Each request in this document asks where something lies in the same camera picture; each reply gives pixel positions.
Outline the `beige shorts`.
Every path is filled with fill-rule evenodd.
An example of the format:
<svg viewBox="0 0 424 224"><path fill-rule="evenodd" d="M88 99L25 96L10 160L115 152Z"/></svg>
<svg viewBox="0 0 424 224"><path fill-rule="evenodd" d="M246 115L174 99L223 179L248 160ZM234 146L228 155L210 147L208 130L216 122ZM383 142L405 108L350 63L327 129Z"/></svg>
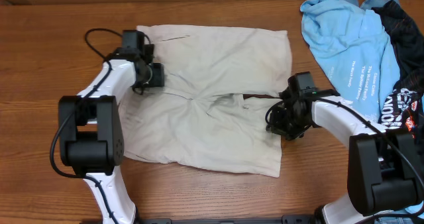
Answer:
<svg viewBox="0 0 424 224"><path fill-rule="evenodd" d="M277 178L278 135L267 110L292 72L288 32L193 25L139 26L164 66L164 87L128 91L119 105L125 156Z"/></svg>

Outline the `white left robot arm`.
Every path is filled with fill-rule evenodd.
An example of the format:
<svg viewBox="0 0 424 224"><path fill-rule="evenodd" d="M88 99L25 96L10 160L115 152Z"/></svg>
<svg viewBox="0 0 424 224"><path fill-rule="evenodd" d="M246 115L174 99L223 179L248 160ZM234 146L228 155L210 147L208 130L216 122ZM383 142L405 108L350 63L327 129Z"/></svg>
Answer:
<svg viewBox="0 0 424 224"><path fill-rule="evenodd" d="M123 128L118 106L128 89L164 86L164 68L153 61L154 45L117 48L104 58L97 77L81 92L59 101L59 129L53 142L60 158L91 189L103 223L140 223L121 173Z"/></svg>

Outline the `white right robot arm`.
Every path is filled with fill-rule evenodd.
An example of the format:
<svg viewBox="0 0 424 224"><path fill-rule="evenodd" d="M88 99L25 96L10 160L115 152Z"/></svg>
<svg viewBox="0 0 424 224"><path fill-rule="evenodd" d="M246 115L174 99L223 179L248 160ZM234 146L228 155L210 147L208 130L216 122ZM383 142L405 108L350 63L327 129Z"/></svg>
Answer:
<svg viewBox="0 0 424 224"><path fill-rule="evenodd" d="M280 99L265 114L268 132L293 140L322 127L348 149L348 193L317 208L312 223L373 223L423 201L419 159L407 131L365 119L332 89L286 89Z"/></svg>

